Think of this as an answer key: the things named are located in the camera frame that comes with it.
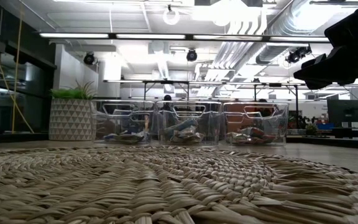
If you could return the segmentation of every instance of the wall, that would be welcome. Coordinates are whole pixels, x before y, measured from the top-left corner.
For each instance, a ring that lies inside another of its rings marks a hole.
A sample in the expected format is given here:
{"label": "wall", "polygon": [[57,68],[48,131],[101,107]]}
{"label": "wall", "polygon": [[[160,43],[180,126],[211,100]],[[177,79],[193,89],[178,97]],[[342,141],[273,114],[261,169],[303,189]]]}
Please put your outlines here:
{"label": "wall", "polygon": [[74,88],[86,82],[93,82],[91,89],[97,90],[99,75],[85,65],[82,61],[72,56],[65,50],[63,44],[57,44],[55,54],[55,76],[53,79],[53,88]]}
{"label": "wall", "polygon": [[120,97],[120,83],[103,82],[104,79],[120,80],[121,66],[112,66],[114,62],[99,62],[98,97]]}

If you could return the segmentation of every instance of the camera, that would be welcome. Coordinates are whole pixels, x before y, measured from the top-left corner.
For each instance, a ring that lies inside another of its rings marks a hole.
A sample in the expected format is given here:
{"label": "camera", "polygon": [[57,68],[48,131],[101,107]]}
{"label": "camera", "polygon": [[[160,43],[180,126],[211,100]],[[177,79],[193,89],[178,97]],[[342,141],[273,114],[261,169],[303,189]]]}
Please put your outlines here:
{"label": "camera", "polygon": [[285,58],[285,61],[288,63],[297,63],[299,62],[299,60],[303,59],[304,57],[306,57],[306,55],[311,53],[312,51],[310,46],[298,47],[296,50],[290,51],[290,54],[288,55],[288,57]]}
{"label": "camera", "polygon": [[187,53],[186,59],[188,62],[194,62],[197,60],[197,53],[195,49],[190,49]]}
{"label": "camera", "polygon": [[98,62],[98,59],[94,56],[94,52],[86,53],[84,57],[84,63],[87,65],[94,65]]}

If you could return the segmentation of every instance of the woven jute rug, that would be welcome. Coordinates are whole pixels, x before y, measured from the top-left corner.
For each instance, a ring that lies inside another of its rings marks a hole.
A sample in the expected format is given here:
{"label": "woven jute rug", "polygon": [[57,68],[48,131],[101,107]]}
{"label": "woven jute rug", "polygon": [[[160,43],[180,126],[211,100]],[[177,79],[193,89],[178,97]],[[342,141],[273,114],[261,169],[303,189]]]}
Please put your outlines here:
{"label": "woven jute rug", "polygon": [[358,224],[358,173],[219,149],[5,150],[0,223]]}

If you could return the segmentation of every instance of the gray floor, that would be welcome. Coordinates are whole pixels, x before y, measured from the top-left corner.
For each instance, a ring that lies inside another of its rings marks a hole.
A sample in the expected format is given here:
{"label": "gray floor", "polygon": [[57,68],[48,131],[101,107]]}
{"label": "gray floor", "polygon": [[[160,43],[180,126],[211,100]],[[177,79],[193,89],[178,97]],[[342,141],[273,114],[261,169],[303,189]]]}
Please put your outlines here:
{"label": "gray floor", "polygon": [[[102,146],[92,142],[17,142],[0,144],[0,149],[32,148],[32,147],[70,147],[70,146]],[[231,150],[230,147],[220,146],[221,149]],[[319,146],[312,144],[287,144],[285,147],[237,147],[236,150],[245,152],[263,152],[266,154],[279,154],[287,157],[299,157],[309,161],[321,162],[345,167],[358,171],[358,149]]]}

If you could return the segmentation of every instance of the bin with contents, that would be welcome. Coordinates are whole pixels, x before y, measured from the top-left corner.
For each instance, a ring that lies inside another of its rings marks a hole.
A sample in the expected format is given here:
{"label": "bin with contents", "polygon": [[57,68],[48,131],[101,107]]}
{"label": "bin with contents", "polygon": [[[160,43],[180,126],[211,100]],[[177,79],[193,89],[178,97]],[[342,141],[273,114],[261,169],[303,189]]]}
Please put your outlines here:
{"label": "bin with contents", "polygon": [[221,107],[209,101],[156,102],[160,144],[218,145]]}
{"label": "bin with contents", "polygon": [[226,142],[233,145],[285,145],[288,103],[223,104]]}
{"label": "bin with contents", "polygon": [[93,100],[95,142],[150,143],[154,102],[144,100]]}

